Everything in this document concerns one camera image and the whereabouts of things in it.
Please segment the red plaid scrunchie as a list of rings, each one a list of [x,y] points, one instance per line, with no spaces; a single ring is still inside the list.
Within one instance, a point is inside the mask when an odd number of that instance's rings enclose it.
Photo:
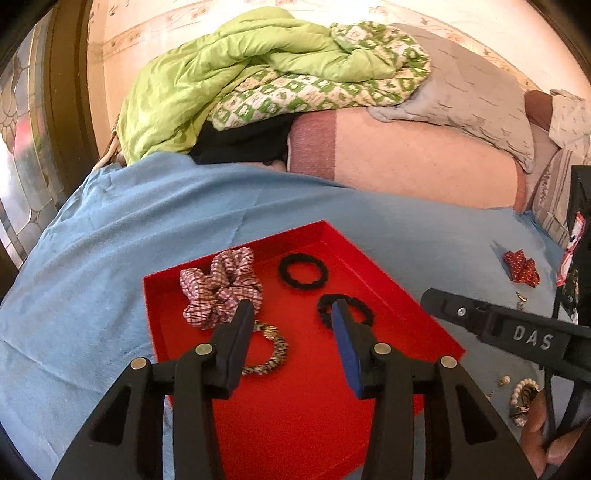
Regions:
[[[249,247],[224,250],[211,261],[209,272],[185,268],[179,273],[182,293],[188,300],[184,320],[199,330],[229,323],[242,300],[252,303],[253,312],[263,305],[263,285],[253,270],[254,254]]]

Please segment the small silver key charm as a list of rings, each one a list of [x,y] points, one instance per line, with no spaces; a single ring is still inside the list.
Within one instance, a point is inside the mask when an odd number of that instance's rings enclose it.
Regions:
[[[521,311],[524,311],[526,308],[526,304],[528,302],[528,298],[524,294],[520,293],[519,291],[516,291],[516,296],[518,299],[517,308]]]

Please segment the red polka dot bow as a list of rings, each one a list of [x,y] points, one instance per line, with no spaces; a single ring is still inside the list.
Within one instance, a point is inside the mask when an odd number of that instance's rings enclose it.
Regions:
[[[502,259],[509,267],[509,276],[512,282],[525,284],[536,288],[540,283],[540,275],[536,268],[536,262],[533,258],[527,258],[522,249],[517,251],[507,251]]]

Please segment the striped floral pillow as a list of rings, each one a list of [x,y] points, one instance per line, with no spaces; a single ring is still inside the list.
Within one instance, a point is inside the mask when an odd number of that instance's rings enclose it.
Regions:
[[[538,225],[561,248],[569,242],[567,214],[573,166],[589,166],[590,159],[559,150],[551,159],[535,191],[532,211]]]

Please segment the blue bed blanket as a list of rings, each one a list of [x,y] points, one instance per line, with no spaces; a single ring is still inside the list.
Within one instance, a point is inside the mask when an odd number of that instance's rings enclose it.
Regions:
[[[514,306],[502,263],[523,250],[541,276],[528,308],[550,314],[562,249],[530,215],[370,193],[179,154],[91,174],[42,233],[1,304],[1,423],[42,478],[136,357],[151,357],[145,276],[326,220],[408,294],[439,288]]]

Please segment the red tray box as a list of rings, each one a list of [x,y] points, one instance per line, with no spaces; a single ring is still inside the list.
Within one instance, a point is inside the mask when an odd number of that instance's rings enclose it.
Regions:
[[[318,291],[280,278],[280,260],[305,253],[329,271],[325,292],[365,302],[374,335],[409,357],[461,357],[463,347],[378,265],[325,221],[252,242],[263,285],[260,322],[287,340],[287,361],[249,375],[226,401],[214,403],[224,473],[229,479],[341,479],[363,464],[373,404],[346,384],[332,332],[318,316]]]

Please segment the white patterned cloth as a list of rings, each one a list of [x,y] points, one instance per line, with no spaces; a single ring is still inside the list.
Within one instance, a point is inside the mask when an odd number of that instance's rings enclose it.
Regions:
[[[562,149],[590,158],[590,101],[566,90],[551,91],[550,138]]]

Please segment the pink bolster cushion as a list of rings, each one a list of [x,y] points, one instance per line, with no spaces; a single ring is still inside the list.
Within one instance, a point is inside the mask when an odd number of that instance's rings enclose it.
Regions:
[[[288,146],[291,173],[360,190],[517,212],[526,201],[518,162],[453,127],[383,123],[362,108],[339,109],[298,117]]]

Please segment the grey pillow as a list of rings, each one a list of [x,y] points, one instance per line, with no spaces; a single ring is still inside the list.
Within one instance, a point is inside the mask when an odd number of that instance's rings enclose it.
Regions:
[[[512,75],[463,46],[427,30],[401,24],[431,57],[431,74],[394,107],[370,107],[381,122],[426,122],[462,130],[511,154],[531,173],[535,149],[524,92]]]

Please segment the black garment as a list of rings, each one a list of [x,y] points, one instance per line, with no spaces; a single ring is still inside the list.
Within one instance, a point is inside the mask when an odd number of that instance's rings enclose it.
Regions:
[[[197,165],[287,163],[287,138],[296,119],[297,114],[283,114],[226,130],[206,121],[188,155]]]

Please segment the wooden door with glass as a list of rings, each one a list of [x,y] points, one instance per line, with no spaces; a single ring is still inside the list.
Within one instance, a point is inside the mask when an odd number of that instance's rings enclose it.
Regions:
[[[89,1],[1,4],[1,291],[98,158]]]

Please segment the green quilted comforter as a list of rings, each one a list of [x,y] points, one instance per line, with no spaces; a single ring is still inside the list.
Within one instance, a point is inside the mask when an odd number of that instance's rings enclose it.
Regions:
[[[122,103],[117,136],[133,165],[189,152],[205,123],[225,131],[283,114],[397,106],[431,71],[430,55],[398,27],[322,26],[257,8],[147,63]]]

